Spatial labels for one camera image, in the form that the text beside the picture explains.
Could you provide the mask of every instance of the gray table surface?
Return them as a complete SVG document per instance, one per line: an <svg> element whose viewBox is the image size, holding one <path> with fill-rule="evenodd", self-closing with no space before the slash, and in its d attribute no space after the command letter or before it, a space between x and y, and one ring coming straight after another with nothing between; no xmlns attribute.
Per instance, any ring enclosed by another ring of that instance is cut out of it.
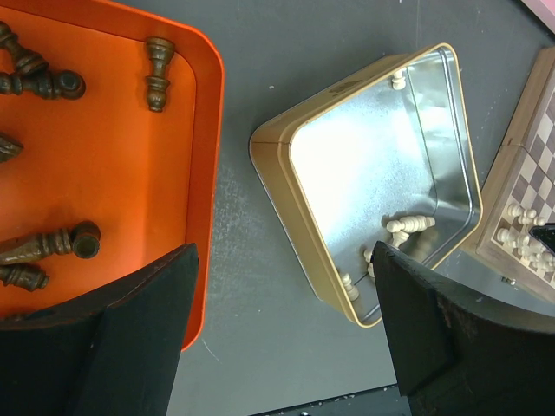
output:
<svg viewBox="0 0 555 416"><path fill-rule="evenodd" d="M395 383L383 326L319 302L248 154L253 130L383 55L449 42L460 59L480 183L539 49L512 0L123 0L207 34L227 71L206 323L169 415L248 415ZM532 310L555 309L455 252L439 270Z"/></svg>

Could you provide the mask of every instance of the bronze chess piece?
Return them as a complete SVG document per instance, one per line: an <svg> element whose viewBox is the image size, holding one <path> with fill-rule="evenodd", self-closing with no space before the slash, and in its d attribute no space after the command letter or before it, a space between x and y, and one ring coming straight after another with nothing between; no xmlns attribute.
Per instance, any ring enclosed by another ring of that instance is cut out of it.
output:
<svg viewBox="0 0 555 416"><path fill-rule="evenodd" d="M79 258L92 258L101 249L101 231L92 221L83 221L71 231L71 249Z"/></svg>
<svg viewBox="0 0 555 416"><path fill-rule="evenodd" d="M0 94L5 95L21 95L23 91L30 91L45 100L77 100L83 97L86 89L85 80L73 71L57 74L44 71L30 77L0 72Z"/></svg>
<svg viewBox="0 0 555 416"><path fill-rule="evenodd" d="M21 46L17 39L18 36L11 31L10 26L0 22L0 48L10 52L15 71L19 75L27 76L46 70L49 63L40 54Z"/></svg>
<svg viewBox="0 0 555 416"><path fill-rule="evenodd" d="M100 249L100 235L98 227L86 221L79 223L72 231L61 228L49 233L13 238L0 243L0 265L38 262L53 254L75 253L80 258L91 258Z"/></svg>
<svg viewBox="0 0 555 416"><path fill-rule="evenodd" d="M166 79L167 65L175 53L175 45L160 37L147 38L148 59L150 59L153 70L147 76L147 103L148 109L160 113L166 105L166 90L170 81Z"/></svg>
<svg viewBox="0 0 555 416"><path fill-rule="evenodd" d="M23 150L23 145L4 133L0 133L0 163L14 159Z"/></svg>
<svg viewBox="0 0 555 416"><path fill-rule="evenodd" d="M0 266L0 280L4 286L13 285L32 292L44 289L49 277L41 269L30 264L12 264Z"/></svg>

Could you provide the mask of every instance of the metal tin box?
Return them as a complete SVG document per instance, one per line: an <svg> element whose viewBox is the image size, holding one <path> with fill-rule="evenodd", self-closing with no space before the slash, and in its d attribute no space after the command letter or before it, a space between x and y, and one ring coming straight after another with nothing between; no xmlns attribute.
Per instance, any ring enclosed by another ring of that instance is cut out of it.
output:
<svg viewBox="0 0 555 416"><path fill-rule="evenodd" d="M402 70L403 89L392 88ZM478 225L480 188L456 54L386 56L263 124L251 158L316 295L358 325L379 321L362 253L385 224L434 216L402 251L434 268ZM361 296L350 302L338 272Z"/></svg>

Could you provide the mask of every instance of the white pawn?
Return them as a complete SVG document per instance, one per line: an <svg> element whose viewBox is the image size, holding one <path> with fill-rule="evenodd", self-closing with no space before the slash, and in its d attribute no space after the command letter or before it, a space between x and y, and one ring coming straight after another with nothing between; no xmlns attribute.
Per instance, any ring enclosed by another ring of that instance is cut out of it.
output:
<svg viewBox="0 0 555 416"><path fill-rule="evenodd" d="M341 275L341 283L343 284L343 287L345 288L345 291L347 292L347 296L349 297L350 301L353 302L356 299L358 299L358 296L360 295L360 293L358 292L358 289L356 288L356 286L353 285L353 282L350 280L349 273L345 273Z"/></svg>
<svg viewBox="0 0 555 416"><path fill-rule="evenodd" d="M537 215L536 210L524 210L519 216L519 223L523 225L531 224Z"/></svg>
<svg viewBox="0 0 555 416"><path fill-rule="evenodd" d="M507 228L501 228L497 231L497 240L501 243L509 243L509 245L513 245L514 242L517 240L517 233L513 230L508 230Z"/></svg>
<svg viewBox="0 0 555 416"><path fill-rule="evenodd" d="M416 220L418 221L418 230L417 231L424 231L428 227L428 223L426 221L426 217L423 215L417 215Z"/></svg>
<svg viewBox="0 0 555 416"><path fill-rule="evenodd" d="M419 224L416 217L403 217L399 221L401 221L401 224L403 224L403 231L408 233L418 231Z"/></svg>
<svg viewBox="0 0 555 416"><path fill-rule="evenodd" d="M372 253L374 251L371 249L366 249L364 251L364 260L366 260L366 263L370 263L370 260L372 259Z"/></svg>
<svg viewBox="0 0 555 416"><path fill-rule="evenodd" d="M407 86L407 82L405 81L405 76L403 75L403 70L404 69L400 69L397 72L393 73L391 84L395 91L404 89Z"/></svg>
<svg viewBox="0 0 555 416"><path fill-rule="evenodd" d="M539 225L540 227L543 227L544 225L547 224L547 220L546 220L545 218L543 218L543 217L536 217L536 218L532 221L532 223L533 223L534 225Z"/></svg>
<svg viewBox="0 0 555 416"><path fill-rule="evenodd" d="M373 263L369 263L369 265L368 265L368 275L369 275L372 279L375 279L374 264L373 264Z"/></svg>
<svg viewBox="0 0 555 416"><path fill-rule="evenodd" d="M530 238L530 251L532 253L543 253L547 249L545 246L535 238Z"/></svg>
<svg viewBox="0 0 555 416"><path fill-rule="evenodd" d="M514 247L517 248L527 248L528 244L530 243L530 236L527 234L519 234L514 242Z"/></svg>
<svg viewBox="0 0 555 416"><path fill-rule="evenodd" d="M549 267L549 264L544 262L543 260L536 262L535 265L538 270L545 270Z"/></svg>
<svg viewBox="0 0 555 416"><path fill-rule="evenodd" d="M550 263L553 264L553 255L551 253L545 252L541 254L541 259L542 261L546 262L546 263Z"/></svg>
<svg viewBox="0 0 555 416"><path fill-rule="evenodd" d="M506 214L509 217L518 217L518 216L522 215L523 212L524 212L524 208L522 208L518 204L510 204L506 208Z"/></svg>
<svg viewBox="0 0 555 416"><path fill-rule="evenodd" d="M408 240L409 235L405 231L398 231L398 232L394 232L392 237L393 237L393 240L391 242L391 245L393 245L398 249L401 244L403 244Z"/></svg>
<svg viewBox="0 0 555 416"><path fill-rule="evenodd" d="M426 217L425 221L426 221L426 228L430 228L430 227L435 226L435 218L434 217Z"/></svg>
<svg viewBox="0 0 555 416"><path fill-rule="evenodd" d="M536 254L532 254L530 256L530 261L533 263L537 263L541 261L541 254L540 253L536 253Z"/></svg>
<svg viewBox="0 0 555 416"><path fill-rule="evenodd" d="M392 234L394 232L402 231L403 227L404 224L402 224L401 221L397 221L396 219L389 221L385 226L385 228Z"/></svg>

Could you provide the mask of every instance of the wooden chess set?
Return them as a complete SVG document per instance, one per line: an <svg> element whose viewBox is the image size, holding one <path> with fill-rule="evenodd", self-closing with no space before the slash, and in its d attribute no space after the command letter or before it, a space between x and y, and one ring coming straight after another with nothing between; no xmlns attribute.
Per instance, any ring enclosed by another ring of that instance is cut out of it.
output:
<svg viewBox="0 0 555 416"><path fill-rule="evenodd" d="M483 220L463 244L511 283L555 302L555 258L529 235L555 222L555 48L534 64L482 189Z"/></svg>

